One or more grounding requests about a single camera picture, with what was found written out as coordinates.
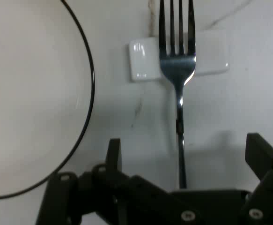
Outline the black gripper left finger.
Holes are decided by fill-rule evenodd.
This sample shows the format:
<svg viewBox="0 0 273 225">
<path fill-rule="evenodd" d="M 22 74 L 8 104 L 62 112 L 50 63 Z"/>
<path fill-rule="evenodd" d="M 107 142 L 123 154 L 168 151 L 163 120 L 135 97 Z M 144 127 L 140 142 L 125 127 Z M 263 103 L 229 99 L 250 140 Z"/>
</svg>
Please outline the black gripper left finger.
<svg viewBox="0 0 273 225">
<path fill-rule="evenodd" d="M 179 225 L 183 205 L 139 176 L 121 171 L 121 142 L 111 139 L 106 160 L 92 171 L 53 175 L 37 217 L 38 225 L 79 225 L 95 212 L 110 225 Z"/>
</svg>

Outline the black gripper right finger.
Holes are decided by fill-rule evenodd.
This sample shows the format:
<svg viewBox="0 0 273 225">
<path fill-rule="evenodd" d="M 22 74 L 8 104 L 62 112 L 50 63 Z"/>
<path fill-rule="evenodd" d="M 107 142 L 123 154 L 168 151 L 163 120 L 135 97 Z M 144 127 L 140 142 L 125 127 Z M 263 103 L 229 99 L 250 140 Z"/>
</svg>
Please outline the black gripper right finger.
<svg viewBox="0 0 273 225">
<path fill-rule="evenodd" d="M 259 179 L 240 210 L 243 225 L 273 225 L 273 146 L 258 133 L 248 133 L 245 161 Z"/>
</svg>

